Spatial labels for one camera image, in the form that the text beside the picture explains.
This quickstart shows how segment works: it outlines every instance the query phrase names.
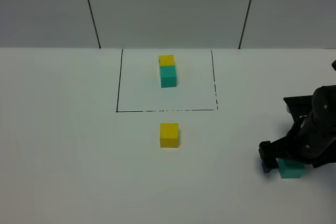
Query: teal cube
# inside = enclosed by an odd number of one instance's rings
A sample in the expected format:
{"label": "teal cube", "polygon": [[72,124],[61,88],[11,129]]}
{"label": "teal cube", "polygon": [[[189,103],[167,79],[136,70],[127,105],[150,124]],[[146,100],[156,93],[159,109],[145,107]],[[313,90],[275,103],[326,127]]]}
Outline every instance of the teal cube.
{"label": "teal cube", "polygon": [[303,163],[288,159],[278,159],[278,165],[281,178],[301,178],[306,170]]}
{"label": "teal cube", "polygon": [[175,66],[160,67],[161,88],[176,87],[176,69]]}

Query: block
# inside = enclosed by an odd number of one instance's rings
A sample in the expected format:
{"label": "block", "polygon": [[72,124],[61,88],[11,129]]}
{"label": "block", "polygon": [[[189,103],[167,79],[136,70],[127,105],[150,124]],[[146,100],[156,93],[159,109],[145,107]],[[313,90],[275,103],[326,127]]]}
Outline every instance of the block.
{"label": "block", "polygon": [[160,147],[178,148],[179,127],[178,123],[161,123]]}
{"label": "block", "polygon": [[281,178],[301,178],[305,172],[305,165],[288,159],[278,159]]}
{"label": "block", "polygon": [[175,65],[174,56],[173,55],[159,56],[159,64],[160,64],[160,67],[174,66]]}
{"label": "block", "polygon": [[177,77],[175,66],[160,67],[161,88],[177,86]]}

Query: drawn square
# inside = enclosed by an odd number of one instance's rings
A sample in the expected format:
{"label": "drawn square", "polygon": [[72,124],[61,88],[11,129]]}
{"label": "drawn square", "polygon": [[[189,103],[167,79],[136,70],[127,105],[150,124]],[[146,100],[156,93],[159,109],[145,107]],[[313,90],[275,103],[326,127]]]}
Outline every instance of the drawn square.
{"label": "drawn square", "polygon": [[[161,88],[160,55],[174,55],[177,87]],[[125,49],[118,112],[216,110],[212,54],[207,49]]]}

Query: table surface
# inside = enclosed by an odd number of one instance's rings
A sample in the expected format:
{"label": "table surface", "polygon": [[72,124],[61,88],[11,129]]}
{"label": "table surface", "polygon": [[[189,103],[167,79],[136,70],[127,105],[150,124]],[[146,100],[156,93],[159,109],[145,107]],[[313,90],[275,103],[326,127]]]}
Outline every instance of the table surface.
{"label": "table surface", "polygon": [[[335,166],[265,176],[258,144],[290,129],[283,97],[335,84],[336,50],[167,51],[214,70],[199,92],[215,84],[218,109],[116,112],[134,93],[121,49],[0,49],[0,223],[335,222]],[[179,123],[179,148],[159,147],[161,122]]]}

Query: yellow cube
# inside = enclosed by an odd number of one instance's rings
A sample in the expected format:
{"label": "yellow cube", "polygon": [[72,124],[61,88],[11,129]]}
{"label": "yellow cube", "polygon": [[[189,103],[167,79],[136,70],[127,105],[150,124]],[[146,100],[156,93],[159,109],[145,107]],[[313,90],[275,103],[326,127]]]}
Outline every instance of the yellow cube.
{"label": "yellow cube", "polygon": [[178,148],[179,127],[178,123],[161,123],[160,147]]}
{"label": "yellow cube", "polygon": [[174,66],[174,56],[173,55],[161,55],[159,56],[160,67],[164,66]]}

